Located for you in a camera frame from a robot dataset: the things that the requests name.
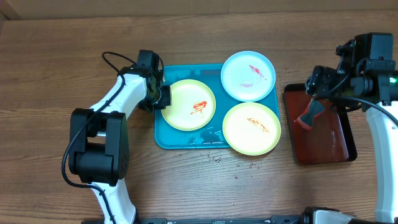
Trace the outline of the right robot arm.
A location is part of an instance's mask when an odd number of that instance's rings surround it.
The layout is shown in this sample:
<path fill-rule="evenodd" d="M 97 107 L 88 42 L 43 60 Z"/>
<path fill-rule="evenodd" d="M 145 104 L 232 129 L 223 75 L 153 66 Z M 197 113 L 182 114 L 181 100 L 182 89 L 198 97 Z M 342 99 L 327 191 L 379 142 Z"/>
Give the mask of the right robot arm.
<path fill-rule="evenodd" d="M 296 119 L 312 129 L 315 119 L 332 103 L 338 113 L 362 110 L 371 130 L 376 156 L 377 223 L 397 223 L 397 70 L 390 33 L 360 34 L 336 47 L 336 69 L 317 65 L 305 83 L 312 96 Z"/>

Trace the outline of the yellow plate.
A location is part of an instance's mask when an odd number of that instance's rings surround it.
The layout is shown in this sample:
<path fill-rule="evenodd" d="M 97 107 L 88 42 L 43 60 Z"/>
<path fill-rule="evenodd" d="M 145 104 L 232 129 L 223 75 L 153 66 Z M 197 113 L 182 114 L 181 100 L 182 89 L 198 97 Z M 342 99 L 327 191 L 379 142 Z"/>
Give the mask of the yellow plate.
<path fill-rule="evenodd" d="M 260 103 L 240 103 L 225 115 L 223 136 L 237 152 L 247 156 L 260 156 L 271 152 L 281 136 L 277 115 Z"/>
<path fill-rule="evenodd" d="M 171 84 L 170 90 L 171 105 L 161 113 L 171 127 L 194 131 L 211 121 L 216 110 L 216 98 L 206 84 L 186 79 Z"/>

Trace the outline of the red black sponge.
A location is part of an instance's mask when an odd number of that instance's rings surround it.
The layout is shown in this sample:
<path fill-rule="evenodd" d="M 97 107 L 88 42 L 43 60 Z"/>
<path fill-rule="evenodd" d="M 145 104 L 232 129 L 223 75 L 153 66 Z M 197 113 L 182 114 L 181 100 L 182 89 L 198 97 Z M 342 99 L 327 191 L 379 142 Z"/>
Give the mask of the red black sponge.
<path fill-rule="evenodd" d="M 323 103 L 317 100 L 310 100 L 303 113 L 295 120 L 301 127 L 306 130 L 313 128 L 314 120 L 325 112 Z"/>

